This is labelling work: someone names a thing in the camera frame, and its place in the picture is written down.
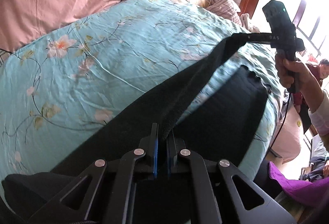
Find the bed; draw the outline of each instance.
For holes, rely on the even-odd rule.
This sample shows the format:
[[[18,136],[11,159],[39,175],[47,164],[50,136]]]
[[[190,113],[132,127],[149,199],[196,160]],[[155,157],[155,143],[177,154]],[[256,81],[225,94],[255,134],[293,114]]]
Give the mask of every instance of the bed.
[[[238,32],[247,33],[186,0],[126,0],[15,51],[0,67],[0,179],[50,171],[143,93]],[[282,96],[266,46],[246,44],[236,52],[182,118],[242,64],[272,86],[239,166],[253,178],[275,130]]]

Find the human hand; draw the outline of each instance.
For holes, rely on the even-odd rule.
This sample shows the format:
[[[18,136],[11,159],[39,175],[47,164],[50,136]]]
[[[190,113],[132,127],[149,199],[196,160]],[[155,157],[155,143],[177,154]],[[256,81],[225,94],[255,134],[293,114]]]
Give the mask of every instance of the human hand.
[[[329,160],[326,162],[326,164],[324,165],[324,169],[323,169],[323,176],[329,177]]]
[[[312,75],[307,66],[300,61],[292,62],[285,58],[282,58],[279,54],[276,54],[275,68],[278,70],[280,83],[285,88],[290,88],[291,85],[294,83],[294,78],[288,75],[288,71],[298,73],[299,90],[301,92],[306,84],[310,82],[317,83],[315,77]]]
[[[295,109],[296,109],[297,113],[300,113],[300,105],[295,105]]]

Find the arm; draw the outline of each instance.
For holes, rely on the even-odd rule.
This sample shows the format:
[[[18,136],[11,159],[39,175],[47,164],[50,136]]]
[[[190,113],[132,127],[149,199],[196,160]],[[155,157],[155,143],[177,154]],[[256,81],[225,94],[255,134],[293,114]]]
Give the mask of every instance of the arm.
[[[327,92],[322,91],[316,78],[302,62],[291,62],[277,54],[275,67],[278,70],[281,85],[286,88],[294,83],[294,78],[289,76],[288,71],[298,74],[300,92],[310,108],[311,122],[318,131],[326,150],[329,150],[329,98]]]
[[[313,111],[310,108],[309,116],[312,124],[318,131],[321,140],[323,141],[323,145],[326,150],[329,150],[329,97],[325,90],[322,92],[322,101],[320,102],[319,96],[313,95],[312,98],[311,93],[307,93],[309,97],[309,101],[313,105]]]

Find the black cloth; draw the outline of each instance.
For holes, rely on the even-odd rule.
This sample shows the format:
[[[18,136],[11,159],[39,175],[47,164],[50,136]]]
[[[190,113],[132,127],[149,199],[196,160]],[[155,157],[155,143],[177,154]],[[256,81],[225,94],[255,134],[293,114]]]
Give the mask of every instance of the black cloth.
[[[254,139],[267,96],[260,78],[241,66],[219,91],[175,126],[174,135],[207,160],[227,159],[238,166]]]
[[[302,103],[300,105],[299,116],[300,116],[300,118],[302,120],[302,123],[303,123],[304,134],[306,133],[307,130],[309,130],[309,128],[312,124],[311,121],[310,121],[310,116],[308,114],[308,110],[309,110],[309,107],[305,103]]]
[[[282,192],[280,184],[269,177],[269,161],[266,160],[263,160],[261,163],[254,179],[254,183],[273,199]]]
[[[308,180],[310,182],[315,182],[324,179],[323,169],[325,165],[325,157],[315,156],[310,160],[310,162],[314,163],[314,166],[313,170],[310,173],[307,173]]]
[[[152,123],[160,125],[158,154],[165,156],[168,132],[202,90],[216,68],[234,52],[232,48],[226,51],[220,43],[208,57],[177,73],[137,99],[52,170],[65,176],[52,173],[7,176],[3,186],[6,200],[11,208],[26,220],[72,180],[69,176],[77,176],[97,159],[102,158],[107,161],[120,159],[126,152],[138,147],[140,139],[150,134]],[[216,161],[220,156],[227,159],[234,158],[234,163],[238,165],[258,127],[267,97],[267,89],[261,84],[260,79],[243,66],[221,89],[216,91],[208,102],[184,119],[175,132],[186,140],[188,147],[191,144],[191,149],[201,154],[206,155],[206,149],[212,147],[214,154],[206,155],[205,158]],[[191,132],[190,128],[193,127],[202,131],[202,139],[200,134]],[[183,189],[182,184],[184,183],[172,184],[164,181],[140,184],[136,193],[138,201],[136,208],[140,213],[136,223],[147,222],[141,216],[143,209],[147,210],[146,213],[150,218],[157,219],[158,224],[175,224],[188,220],[187,210],[167,214],[169,205],[170,208],[182,208],[184,199],[178,198],[176,193],[176,190]],[[159,213],[156,205],[161,204],[162,213]],[[167,216],[159,218],[159,215],[164,214]]]

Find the striped pillow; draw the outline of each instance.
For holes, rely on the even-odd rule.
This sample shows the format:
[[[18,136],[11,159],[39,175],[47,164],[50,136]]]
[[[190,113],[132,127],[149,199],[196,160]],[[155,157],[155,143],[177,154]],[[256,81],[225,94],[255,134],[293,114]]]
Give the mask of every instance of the striped pillow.
[[[212,6],[207,7],[206,10],[242,26],[240,17],[230,0],[219,0]]]

